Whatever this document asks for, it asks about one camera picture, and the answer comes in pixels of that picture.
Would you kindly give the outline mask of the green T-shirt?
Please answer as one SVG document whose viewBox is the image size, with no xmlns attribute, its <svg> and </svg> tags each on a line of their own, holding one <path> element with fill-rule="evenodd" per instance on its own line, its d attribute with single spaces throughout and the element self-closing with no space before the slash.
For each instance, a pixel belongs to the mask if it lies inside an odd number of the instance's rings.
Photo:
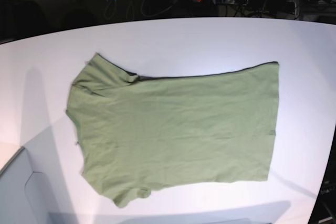
<svg viewBox="0 0 336 224">
<path fill-rule="evenodd" d="M 153 191 L 268 179 L 279 104 L 279 64 L 229 73 L 150 78 L 100 55 L 70 87 L 66 114 L 82 176 L 119 207 Z"/>
</svg>

